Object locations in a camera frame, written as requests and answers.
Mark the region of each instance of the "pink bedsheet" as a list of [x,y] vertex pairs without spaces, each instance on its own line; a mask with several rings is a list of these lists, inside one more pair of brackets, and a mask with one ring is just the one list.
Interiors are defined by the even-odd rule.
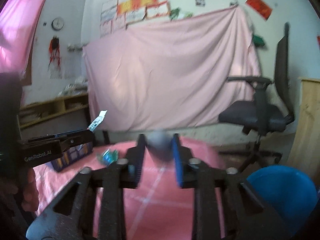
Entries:
[[[189,147],[193,155],[212,167],[224,168],[218,154],[204,142],[181,138],[181,144]],[[118,143],[110,147],[97,147],[88,157],[78,161],[61,173],[56,173],[45,164],[34,168],[36,184],[39,190],[39,215],[55,195],[85,166],[92,169],[103,168],[96,154],[106,148],[117,149],[123,156],[135,142]],[[94,236],[97,237],[97,225],[101,206],[100,192],[97,197],[97,210],[94,218]],[[220,193],[220,226],[223,228],[223,216]],[[180,189],[177,186],[173,163],[163,165],[152,160],[146,151],[142,177],[138,189],[124,190],[125,219],[128,240],[187,240],[191,238],[193,219],[193,189]]]
[[102,130],[208,125],[237,100],[252,100],[246,82],[260,75],[241,7],[118,30],[84,48],[91,116]]

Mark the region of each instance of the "wall clock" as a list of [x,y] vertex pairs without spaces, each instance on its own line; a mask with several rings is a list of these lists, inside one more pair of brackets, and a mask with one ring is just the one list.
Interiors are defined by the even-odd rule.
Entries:
[[64,20],[61,17],[55,18],[52,21],[51,27],[55,31],[60,31],[64,26]]

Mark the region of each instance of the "small picture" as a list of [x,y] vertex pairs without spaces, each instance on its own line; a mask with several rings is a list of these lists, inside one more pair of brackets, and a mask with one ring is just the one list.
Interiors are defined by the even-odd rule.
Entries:
[[205,0],[196,0],[196,6],[204,7],[205,6]]

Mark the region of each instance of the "white card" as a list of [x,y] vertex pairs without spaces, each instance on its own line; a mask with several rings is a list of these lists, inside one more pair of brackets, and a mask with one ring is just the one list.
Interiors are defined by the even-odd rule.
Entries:
[[99,116],[89,125],[88,129],[93,132],[102,123],[107,111],[101,111]]

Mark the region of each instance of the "office chair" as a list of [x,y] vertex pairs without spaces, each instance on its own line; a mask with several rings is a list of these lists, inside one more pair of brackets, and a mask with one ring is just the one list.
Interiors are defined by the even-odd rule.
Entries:
[[264,77],[228,77],[227,81],[246,81],[255,90],[254,101],[236,101],[219,115],[219,122],[243,125],[242,130],[246,135],[251,130],[258,132],[258,138],[252,150],[226,151],[222,154],[241,155],[248,157],[238,169],[244,171],[250,164],[258,162],[261,167],[268,166],[264,157],[275,157],[278,164],[282,158],[281,153],[259,150],[261,136],[266,136],[269,132],[283,132],[286,125],[294,121],[294,109],[289,97],[288,86],[288,37],[289,23],[284,25],[284,37],[278,42],[275,65],[275,85],[276,90],[285,104],[288,115],[283,116],[279,108],[271,105],[267,101],[266,89],[273,82]]

